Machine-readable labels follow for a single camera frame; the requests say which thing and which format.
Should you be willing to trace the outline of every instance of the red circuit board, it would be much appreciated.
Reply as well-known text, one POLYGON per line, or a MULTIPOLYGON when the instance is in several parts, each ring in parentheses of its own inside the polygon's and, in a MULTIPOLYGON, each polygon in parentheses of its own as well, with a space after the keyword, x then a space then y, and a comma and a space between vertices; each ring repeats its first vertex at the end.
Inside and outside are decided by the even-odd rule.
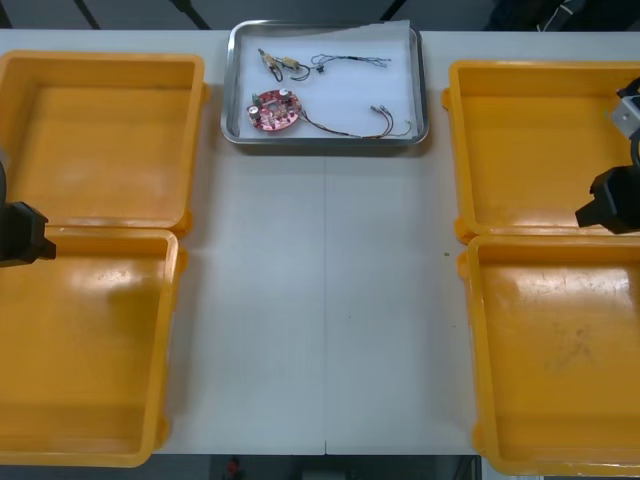
POLYGON ((300 100, 293 92, 270 90, 254 96, 253 105, 247 107, 247 115, 255 128, 276 132, 293 125, 301 109, 300 100))

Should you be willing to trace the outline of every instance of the white paper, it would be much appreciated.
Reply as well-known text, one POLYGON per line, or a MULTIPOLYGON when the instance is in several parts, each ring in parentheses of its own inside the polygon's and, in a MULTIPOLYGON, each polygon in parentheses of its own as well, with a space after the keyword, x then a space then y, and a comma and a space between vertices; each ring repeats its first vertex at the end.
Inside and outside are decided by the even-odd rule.
POLYGON ((295 93, 309 118, 333 130, 356 135, 381 134, 386 121, 370 106, 384 105, 393 115, 392 133, 406 137, 417 133, 413 87, 409 22, 388 22, 331 33, 295 37, 245 36, 241 42, 237 118, 241 138, 327 138, 334 134, 324 132, 309 123, 298 120, 279 132, 268 133, 254 128, 246 114, 251 95, 268 90, 287 88, 295 93), (386 68, 353 60, 335 60, 326 64, 325 73, 311 71, 303 82, 291 80, 283 71, 284 80, 276 82, 264 66, 258 49, 274 57, 294 58, 311 65, 311 57, 318 54, 351 55, 388 58, 386 68))

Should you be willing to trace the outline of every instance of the electrical wire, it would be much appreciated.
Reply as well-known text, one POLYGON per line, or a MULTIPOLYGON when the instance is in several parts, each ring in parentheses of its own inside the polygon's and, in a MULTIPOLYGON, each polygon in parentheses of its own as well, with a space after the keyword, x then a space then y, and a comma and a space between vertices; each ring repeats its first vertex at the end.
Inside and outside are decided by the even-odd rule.
POLYGON ((95 17, 92 15, 91 10, 89 10, 89 7, 87 7, 87 5, 84 3, 84 0, 73 0, 73 3, 76 4, 76 7, 78 7, 78 10, 80 10, 80 13, 84 17, 84 19, 87 21, 89 26, 93 30, 100 30, 100 25, 98 25, 98 22, 96 21, 95 17))
POLYGON ((390 58, 354 57, 352 55, 325 55, 324 53, 311 57, 311 63, 316 66, 316 69, 318 67, 324 67, 325 64, 333 62, 334 60, 355 60, 357 62, 370 63, 371 65, 382 68, 387 68, 386 62, 391 61, 390 58))
POLYGON ((393 131, 393 127, 395 125, 395 122, 393 120, 393 115, 391 115, 391 112, 389 110, 387 110, 386 108, 384 108, 382 105, 380 105, 380 108, 387 115, 389 115, 389 117, 391 118, 391 128, 389 129, 389 132, 385 135, 386 137, 404 137, 404 136, 409 134, 409 132, 411 131, 411 122, 409 120, 405 120, 405 122, 407 122, 407 131, 406 132, 404 132, 404 133, 391 133, 393 131))
POLYGON ((291 80, 294 80, 296 82, 304 82, 307 78, 309 78, 309 75, 311 75, 311 68, 303 65, 302 63, 299 65, 299 68, 304 68, 307 72, 303 73, 299 77, 291 77, 291 80))
POLYGON ((380 107, 375 107, 375 106, 371 106, 370 107, 371 110, 375 113, 378 113, 380 115, 382 115, 384 117, 384 119, 387 122, 387 126, 384 129, 384 131, 378 135, 357 135, 355 133, 349 133, 349 132, 342 132, 340 130, 334 130, 332 128, 326 127, 324 125, 322 125, 321 123, 317 123, 313 120, 311 120, 309 118, 309 115, 307 114, 306 110, 302 110, 300 111, 300 117, 307 121, 308 123, 310 123, 311 125, 313 125, 316 128, 319 128, 320 130, 323 130, 325 132, 328 133, 332 133, 334 135, 340 135, 342 137, 349 137, 349 138, 362 138, 362 139, 379 139, 379 138, 385 138, 385 137, 389 137, 389 136, 393 136, 393 137, 401 137, 404 135, 407 135, 409 133, 409 131, 411 131, 411 122, 407 121, 407 123, 409 124, 409 129, 402 134, 392 134, 391 131, 393 130, 393 126, 394 126, 394 120, 393 120, 393 115, 391 115, 391 112, 389 112, 389 110, 387 110, 387 108, 384 105, 380 105, 380 107))
POLYGON ((178 11, 184 13, 189 20, 198 27, 198 30, 211 30, 211 27, 207 22, 205 22, 204 18, 200 16, 198 11, 193 8, 191 4, 191 0, 169 0, 174 7, 178 9, 178 11))

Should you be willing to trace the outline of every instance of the table surface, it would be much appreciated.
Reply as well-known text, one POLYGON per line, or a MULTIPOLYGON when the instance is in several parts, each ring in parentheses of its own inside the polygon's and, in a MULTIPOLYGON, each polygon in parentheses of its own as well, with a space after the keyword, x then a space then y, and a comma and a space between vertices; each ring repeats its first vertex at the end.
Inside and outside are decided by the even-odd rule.
POLYGON ((220 134, 228 32, 0 30, 11 49, 195 53, 200 134, 164 452, 471 453, 456 59, 640 60, 640 34, 423 33, 431 131, 403 152, 248 154, 220 134))

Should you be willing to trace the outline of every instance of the orange plastic bin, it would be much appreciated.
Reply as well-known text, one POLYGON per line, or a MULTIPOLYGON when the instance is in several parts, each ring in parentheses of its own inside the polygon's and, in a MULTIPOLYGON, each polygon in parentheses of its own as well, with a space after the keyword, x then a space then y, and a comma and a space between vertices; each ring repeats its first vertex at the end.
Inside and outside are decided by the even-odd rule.
POLYGON ((166 438, 186 254, 166 230, 53 229, 58 258, 0 269, 0 463, 135 466, 166 438))
POLYGON ((51 226, 189 229, 204 65, 194 55, 0 59, 8 200, 51 226))
POLYGON ((479 236, 459 259, 474 446, 508 475, 640 475, 640 242, 479 236))
POLYGON ((455 155, 458 238, 610 235, 575 211, 606 170, 629 165, 609 119, 640 63, 459 61, 443 93, 455 155))

